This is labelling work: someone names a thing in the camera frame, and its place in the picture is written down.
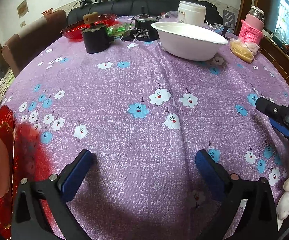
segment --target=screw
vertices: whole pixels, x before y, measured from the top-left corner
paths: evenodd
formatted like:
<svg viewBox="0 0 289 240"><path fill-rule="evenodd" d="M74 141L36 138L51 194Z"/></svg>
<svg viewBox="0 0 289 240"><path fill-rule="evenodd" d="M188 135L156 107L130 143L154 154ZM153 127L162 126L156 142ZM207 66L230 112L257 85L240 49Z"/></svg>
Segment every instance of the screw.
<svg viewBox="0 0 289 240"><path fill-rule="evenodd" d="M49 180L54 181L54 180L57 179L57 177L58 177L57 174L51 174L51 175L49 176Z"/></svg>
<svg viewBox="0 0 289 240"><path fill-rule="evenodd" d="M20 183L23 185L23 184L26 184L28 182L28 179L27 178L23 178Z"/></svg>

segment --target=red glass bowl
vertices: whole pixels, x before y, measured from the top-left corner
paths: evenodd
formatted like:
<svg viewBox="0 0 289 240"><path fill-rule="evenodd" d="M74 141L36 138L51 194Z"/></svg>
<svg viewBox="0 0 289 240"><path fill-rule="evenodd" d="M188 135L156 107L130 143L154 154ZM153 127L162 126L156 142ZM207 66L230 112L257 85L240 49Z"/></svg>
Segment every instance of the red glass bowl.
<svg viewBox="0 0 289 240"><path fill-rule="evenodd" d="M95 22L95 24L97 25L103 23L107 26L111 26L116 17L117 16L115 14L102 14L99 15L99 21ZM81 29L85 27L90 27L90 25L85 24L84 21L81 20L63 29L61 34L68 39L79 40L82 39Z"/></svg>

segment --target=floral tablecloth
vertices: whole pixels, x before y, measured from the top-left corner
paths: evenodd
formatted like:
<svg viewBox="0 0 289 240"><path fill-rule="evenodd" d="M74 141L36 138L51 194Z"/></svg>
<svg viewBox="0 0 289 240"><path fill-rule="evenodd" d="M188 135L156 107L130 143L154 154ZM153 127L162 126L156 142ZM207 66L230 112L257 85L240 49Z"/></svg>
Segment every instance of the floral tablecloth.
<svg viewBox="0 0 289 240"><path fill-rule="evenodd" d="M260 96L289 103L288 85L260 53L247 64L226 45L193 62L159 41L117 39L87 54L83 41L62 37L16 77L2 104L40 133L46 160L26 149L36 178L59 173L82 149L97 155L68 203L92 239L193 239L220 205L195 167L198 150L243 179L268 178L275 201L283 192L289 144L256 110Z"/></svg>

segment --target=brown sofa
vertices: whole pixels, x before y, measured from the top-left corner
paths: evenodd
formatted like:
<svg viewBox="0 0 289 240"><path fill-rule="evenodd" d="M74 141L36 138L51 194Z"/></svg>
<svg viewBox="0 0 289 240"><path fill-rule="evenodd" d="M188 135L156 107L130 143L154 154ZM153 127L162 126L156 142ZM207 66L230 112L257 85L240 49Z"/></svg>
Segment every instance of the brown sofa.
<svg viewBox="0 0 289 240"><path fill-rule="evenodd" d="M17 76L39 53L61 37L66 13L58 10L41 17L14 34L3 46L2 55Z"/></svg>

